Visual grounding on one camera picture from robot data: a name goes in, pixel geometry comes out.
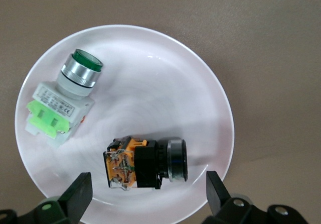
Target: green contact block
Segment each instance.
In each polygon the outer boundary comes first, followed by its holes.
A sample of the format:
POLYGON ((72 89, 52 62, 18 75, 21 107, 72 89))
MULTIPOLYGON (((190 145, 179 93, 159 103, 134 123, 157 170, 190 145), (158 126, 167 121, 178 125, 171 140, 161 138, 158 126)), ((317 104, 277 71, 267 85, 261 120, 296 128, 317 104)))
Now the green contact block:
POLYGON ((69 121, 44 106, 42 103, 33 100, 27 104, 27 108, 32 114, 29 123, 43 131, 48 136, 55 138, 57 132, 68 132, 69 121))

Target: bright green plastic part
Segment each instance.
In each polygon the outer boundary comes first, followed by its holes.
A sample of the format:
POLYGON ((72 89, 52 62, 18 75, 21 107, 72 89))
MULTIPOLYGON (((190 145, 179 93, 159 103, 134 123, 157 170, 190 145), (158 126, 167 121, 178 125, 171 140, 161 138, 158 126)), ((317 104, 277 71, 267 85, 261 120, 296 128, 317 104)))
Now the bright green plastic part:
POLYGON ((103 66, 102 62, 96 57, 80 49, 76 49, 76 51, 72 54, 72 57, 81 65, 96 72, 100 72, 103 66))
POLYGON ((69 131, 69 121, 42 103, 33 100, 27 104, 27 108, 32 113, 29 123, 45 132, 48 136, 55 138, 58 131, 65 133, 69 131))

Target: printed label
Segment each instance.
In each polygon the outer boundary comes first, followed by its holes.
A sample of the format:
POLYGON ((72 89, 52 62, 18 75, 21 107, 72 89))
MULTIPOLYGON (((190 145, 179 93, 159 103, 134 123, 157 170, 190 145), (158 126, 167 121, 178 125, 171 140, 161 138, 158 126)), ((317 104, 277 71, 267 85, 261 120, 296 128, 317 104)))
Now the printed label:
POLYGON ((53 109, 54 111, 60 113, 62 116, 71 116, 75 110, 71 104, 59 98, 53 92, 45 87, 41 87, 37 96, 40 98, 40 101, 53 109))

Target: tabletop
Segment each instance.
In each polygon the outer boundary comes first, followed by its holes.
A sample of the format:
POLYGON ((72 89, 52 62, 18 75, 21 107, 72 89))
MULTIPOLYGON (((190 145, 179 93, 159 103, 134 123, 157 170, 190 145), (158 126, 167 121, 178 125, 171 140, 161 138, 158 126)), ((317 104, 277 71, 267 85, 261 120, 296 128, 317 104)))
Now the tabletop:
MULTIPOLYGON (((165 33, 198 54, 221 82, 235 126, 224 184, 260 209, 285 204, 321 219, 321 0, 0 0, 0 209, 18 214, 45 197, 15 139, 19 90, 59 40, 110 24, 165 33)), ((201 223, 206 204, 181 223, 201 223)))

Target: plate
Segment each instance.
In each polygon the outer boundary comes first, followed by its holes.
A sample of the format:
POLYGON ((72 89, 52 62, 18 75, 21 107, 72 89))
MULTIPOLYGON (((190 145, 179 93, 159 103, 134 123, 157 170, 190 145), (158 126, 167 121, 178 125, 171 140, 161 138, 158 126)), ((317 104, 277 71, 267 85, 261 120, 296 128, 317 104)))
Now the plate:
POLYGON ((217 77, 191 49, 147 28, 109 25, 77 32, 35 63, 21 88, 15 116, 18 149, 46 197, 61 195, 81 172, 91 172, 93 200, 82 222, 177 223, 206 202, 206 171, 223 179, 234 146, 233 118, 217 77), (91 98, 95 105, 75 135, 58 149, 24 130, 26 105, 41 81, 54 81, 76 48, 104 63, 91 98), (109 189, 103 152, 132 135, 187 143, 187 182, 163 180, 161 190, 109 189))

